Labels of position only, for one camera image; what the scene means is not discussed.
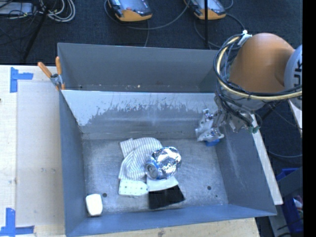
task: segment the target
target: white towel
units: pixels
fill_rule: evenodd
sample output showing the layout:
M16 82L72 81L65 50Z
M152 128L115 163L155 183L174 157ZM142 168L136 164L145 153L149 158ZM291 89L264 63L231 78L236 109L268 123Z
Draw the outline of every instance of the white towel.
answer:
M144 165L154 150L162 148L155 138L129 139L120 142L124 159L119 170L119 179L140 180L146 175Z

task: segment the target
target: white sponge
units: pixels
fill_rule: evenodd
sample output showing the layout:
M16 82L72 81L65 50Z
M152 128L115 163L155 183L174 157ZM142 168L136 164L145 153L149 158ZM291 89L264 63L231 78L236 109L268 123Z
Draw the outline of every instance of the white sponge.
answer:
M99 216L102 213L103 205L100 194L91 194L86 196L85 203L91 216Z

